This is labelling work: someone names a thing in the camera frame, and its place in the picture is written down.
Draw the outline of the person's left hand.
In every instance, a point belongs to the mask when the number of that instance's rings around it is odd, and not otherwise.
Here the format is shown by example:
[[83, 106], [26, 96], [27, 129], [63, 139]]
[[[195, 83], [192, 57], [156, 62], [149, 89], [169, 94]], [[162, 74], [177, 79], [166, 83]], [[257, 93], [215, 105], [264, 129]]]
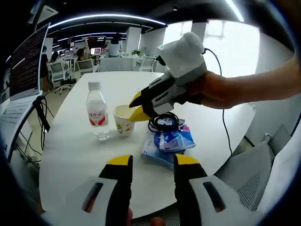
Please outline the person's left hand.
[[[133, 212], [130, 208], [128, 208], [128, 211], [127, 211], [127, 226], [131, 225], [132, 217], [133, 217]], [[165, 223], [164, 219], [162, 219], [160, 217], [154, 217], [150, 220], [150, 225], [151, 226], [165, 226], [166, 223]]]

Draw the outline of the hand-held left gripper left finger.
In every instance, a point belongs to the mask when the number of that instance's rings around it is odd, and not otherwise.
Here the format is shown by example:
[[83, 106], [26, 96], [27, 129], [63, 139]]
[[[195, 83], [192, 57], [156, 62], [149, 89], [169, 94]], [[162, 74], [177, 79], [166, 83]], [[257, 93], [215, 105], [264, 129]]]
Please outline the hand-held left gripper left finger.
[[98, 177], [67, 196], [68, 226], [125, 226], [131, 199], [133, 156], [109, 160]]

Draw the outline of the person's right hand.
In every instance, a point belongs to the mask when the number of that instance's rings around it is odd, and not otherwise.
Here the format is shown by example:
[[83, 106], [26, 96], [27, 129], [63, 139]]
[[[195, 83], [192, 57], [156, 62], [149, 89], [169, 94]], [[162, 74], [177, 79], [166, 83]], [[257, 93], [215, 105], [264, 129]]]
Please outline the person's right hand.
[[251, 102], [244, 77], [225, 78], [207, 71], [188, 85], [189, 102], [214, 109], [230, 109]]

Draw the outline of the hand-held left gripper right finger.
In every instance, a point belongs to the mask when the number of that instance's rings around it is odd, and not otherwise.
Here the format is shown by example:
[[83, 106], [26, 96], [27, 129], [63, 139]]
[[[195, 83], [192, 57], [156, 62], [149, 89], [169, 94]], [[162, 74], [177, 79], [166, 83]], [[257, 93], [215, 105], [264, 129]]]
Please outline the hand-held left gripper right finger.
[[238, 196], [215, 176], [208, 176], [191, 156], [174, 156], [175, 197], [182, 226], [236, 226]]

